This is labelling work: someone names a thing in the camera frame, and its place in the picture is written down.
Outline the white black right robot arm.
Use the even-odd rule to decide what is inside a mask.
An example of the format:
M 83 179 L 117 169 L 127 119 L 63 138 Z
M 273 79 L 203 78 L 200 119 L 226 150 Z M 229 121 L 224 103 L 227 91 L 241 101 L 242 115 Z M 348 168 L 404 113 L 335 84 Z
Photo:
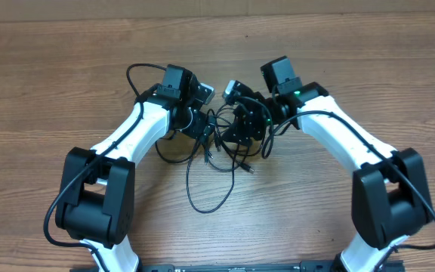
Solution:
M 354 122 L 317 82 L 303 84 L 291 61 L 280 57 L 261 67 L 271 94 L 265 98 L 232 80 L 223 97 L 236 105 L 235 121 L 224 140 L 242 146 L 262 141 L 268 157 L 273 141 L 290 126 L 317 140 L 352 177 L 351 217 L 356 235 L 330 271 L 402 271 L 389 257 L 405 241 L 435 222 L 422 157 L 412 148 L 398 151 Z

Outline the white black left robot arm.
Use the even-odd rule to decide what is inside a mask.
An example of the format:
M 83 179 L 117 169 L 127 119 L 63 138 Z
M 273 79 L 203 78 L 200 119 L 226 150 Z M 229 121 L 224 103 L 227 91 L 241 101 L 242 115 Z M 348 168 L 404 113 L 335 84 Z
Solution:
M 107 139 L 67 153 L 60 192 L 45 216 L 48 241 L 87 249 L 94 271 L 139 270 L 128 238 L 136 166 L 170 130 L 195 139 L 203 133 L 200 109 L 212 100 L 214 89 L 181 66 L 163 70 L 162 82 L 136 94 L 130 116 Z

